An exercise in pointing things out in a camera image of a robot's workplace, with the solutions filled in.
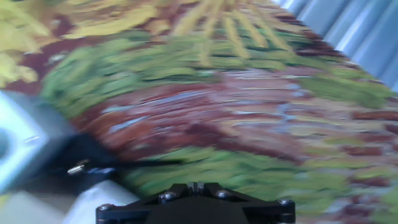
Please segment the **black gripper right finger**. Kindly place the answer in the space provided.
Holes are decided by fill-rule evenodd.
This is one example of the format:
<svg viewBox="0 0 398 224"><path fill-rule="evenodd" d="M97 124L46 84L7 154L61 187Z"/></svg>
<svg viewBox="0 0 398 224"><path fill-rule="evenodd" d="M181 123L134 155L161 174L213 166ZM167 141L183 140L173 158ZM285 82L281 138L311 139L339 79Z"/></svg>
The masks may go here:
<svg viewBox="0 0 398 224"><path fill-rule="evenodd" d="M295 202L290 199L265 201L222 187L218 183L195 184L200 201L195 210L205 223L295 223Z"/></svg>

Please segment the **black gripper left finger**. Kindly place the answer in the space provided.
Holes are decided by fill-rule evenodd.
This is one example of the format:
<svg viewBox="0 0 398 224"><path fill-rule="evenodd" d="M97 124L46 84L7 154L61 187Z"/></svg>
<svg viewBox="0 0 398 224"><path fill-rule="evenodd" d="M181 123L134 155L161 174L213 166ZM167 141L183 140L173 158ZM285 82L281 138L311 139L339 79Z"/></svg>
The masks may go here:
<svg viewBox="0 0 398 224"><path fill-rule="evenodd" d="M114 205L106 203L96 209L96 224L125 224L148 223L151 215L156 215L162 208L167 208L170 203L194 196L196 183L173 184L147 198L140 199L128 205Z"/></svg>

